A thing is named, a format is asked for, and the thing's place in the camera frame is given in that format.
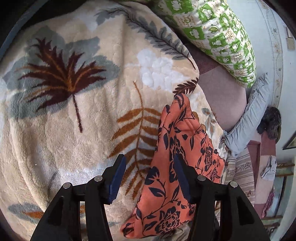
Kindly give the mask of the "orange floral blouse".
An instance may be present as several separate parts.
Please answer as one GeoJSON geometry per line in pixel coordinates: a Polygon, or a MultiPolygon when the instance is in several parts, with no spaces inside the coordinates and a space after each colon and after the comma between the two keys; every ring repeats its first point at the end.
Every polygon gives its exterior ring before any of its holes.
{"type": "Polygon", "coordinates": [[[194,116],[184,94],[164,107],[156,150],[132,216],[121,227],[126,238],[163,235],[191,221],[195,205],[184,198],[175,156],[211,181],[219,183],[224,160],[194,116]]]}

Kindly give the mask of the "striped floral quilt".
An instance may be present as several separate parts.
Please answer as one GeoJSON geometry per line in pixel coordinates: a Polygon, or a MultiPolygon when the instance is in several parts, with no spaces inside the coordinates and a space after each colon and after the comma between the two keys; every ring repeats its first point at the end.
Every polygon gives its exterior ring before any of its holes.
{"type": "Polygon", "coordinates": [[[229,154],[225,164],[221,183],[227,185],[229,182],[235,181],[254,206],[254,173],[248,148],[245,148],[237,157],[229,154]]]}

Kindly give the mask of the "small grey white cloth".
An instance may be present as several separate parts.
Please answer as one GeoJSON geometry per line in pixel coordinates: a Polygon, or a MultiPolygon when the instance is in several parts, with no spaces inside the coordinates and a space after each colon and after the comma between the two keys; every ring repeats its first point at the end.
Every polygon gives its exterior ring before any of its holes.
{"type": "Polygon", "coordinates": [[[267,165],[261,173],[261,178],[266,181],[274,181],[277,168],[276,156],[269,156],[267,165]]]}

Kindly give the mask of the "light blue pillow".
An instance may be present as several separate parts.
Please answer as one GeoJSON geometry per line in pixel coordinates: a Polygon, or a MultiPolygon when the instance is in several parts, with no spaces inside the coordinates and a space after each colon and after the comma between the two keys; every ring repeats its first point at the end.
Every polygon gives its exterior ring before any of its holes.
{"type": "Polygon", "coordinates": [[[240,120],[232,130],[224,132],[225,145],[237,157],[248,145],[268,106],[273,84],[267,73],[256,79],[240,120]]]}

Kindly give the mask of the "black furry item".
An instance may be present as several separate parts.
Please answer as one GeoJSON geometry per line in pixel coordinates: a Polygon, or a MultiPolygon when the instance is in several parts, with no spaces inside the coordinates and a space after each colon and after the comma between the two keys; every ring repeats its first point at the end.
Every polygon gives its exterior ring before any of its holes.
{"type": "Polygon", "coordinates": [[[268,106],[265,113],[257,127],[257,132],[262,135],[267,132],[270,140],[275,140],[277,143],[281,135],[281,114],[274,106],[268,106]]]}

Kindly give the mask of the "pink bed sheet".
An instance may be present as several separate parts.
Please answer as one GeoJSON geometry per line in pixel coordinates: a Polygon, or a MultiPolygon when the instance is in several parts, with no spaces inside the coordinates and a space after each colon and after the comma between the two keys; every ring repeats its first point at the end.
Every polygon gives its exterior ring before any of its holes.
{"type": "Polygon", "coordinates": [[[218,124],[230,131],[244,113],[246,90],[239,86],[228,71],[191,43],[185,46],[195,60],[200,77],[198,84],[212,109],[218,124]]]}

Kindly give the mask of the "cream leaf-pattern blanket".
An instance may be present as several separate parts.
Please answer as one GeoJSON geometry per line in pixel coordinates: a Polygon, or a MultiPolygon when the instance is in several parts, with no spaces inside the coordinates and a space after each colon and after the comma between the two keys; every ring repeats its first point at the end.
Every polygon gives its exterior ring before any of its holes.
{"type": "Polygon", "coordinates": [[[106,207],[114,240],[140,198],[159,120],[177,93],[221,157],[223,130],[175,31],[198,1],[86,1],[22,31],[1,61],[1,224],[29,240],[65,182],[86,183],[119,154],[127,169],[106,207]]]}

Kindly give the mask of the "green patterned pillow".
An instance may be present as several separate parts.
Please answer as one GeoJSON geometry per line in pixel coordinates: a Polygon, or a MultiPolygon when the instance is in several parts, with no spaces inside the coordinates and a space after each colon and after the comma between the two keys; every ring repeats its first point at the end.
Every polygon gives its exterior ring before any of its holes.
{"type": "Polygon", "coordinates": [[[225,1],[140,1],[194,46],[220,63],[244,88],[256,79],[245,27],[225,1]]]}

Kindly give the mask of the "pink cloth on rail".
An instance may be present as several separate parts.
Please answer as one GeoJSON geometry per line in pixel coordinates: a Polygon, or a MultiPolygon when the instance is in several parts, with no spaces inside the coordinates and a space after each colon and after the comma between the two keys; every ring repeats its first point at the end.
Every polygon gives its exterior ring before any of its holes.
{"type": "Polygon", "coordinates": [[[275,197],[275,187],[273,186],[272,190],[269,193],[267,201],[263,207],[262,218],[265,218],[267,216],[267,211],[269,211],[269,209],[271,208],[274,197],[275,197]]]}

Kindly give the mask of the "framed wall picture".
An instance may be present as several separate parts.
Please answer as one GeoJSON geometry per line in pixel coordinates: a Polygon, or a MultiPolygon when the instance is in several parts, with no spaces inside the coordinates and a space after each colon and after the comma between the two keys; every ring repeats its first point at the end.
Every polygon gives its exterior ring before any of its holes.
{"type": "Polygon", "coordinates": [[[290,150],[296,148],[296,131],[293,133],[291,138],[286,142],[286,144],[283,146],[283,150],[290,150]]]}

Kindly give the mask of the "wall switch plate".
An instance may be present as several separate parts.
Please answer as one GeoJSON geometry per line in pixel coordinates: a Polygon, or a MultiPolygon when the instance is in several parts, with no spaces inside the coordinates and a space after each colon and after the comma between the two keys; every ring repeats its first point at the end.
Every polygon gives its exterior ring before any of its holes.
{"type": "Polygon", "coordinates": [[[292,32],[289,30],[288,27],[285,27],[285,29],[286,29],[286,34],[287,34],[287,37],[286,37],[287,49],[288,50],[295,50],[295,40],[292,35],[292,32]]]}

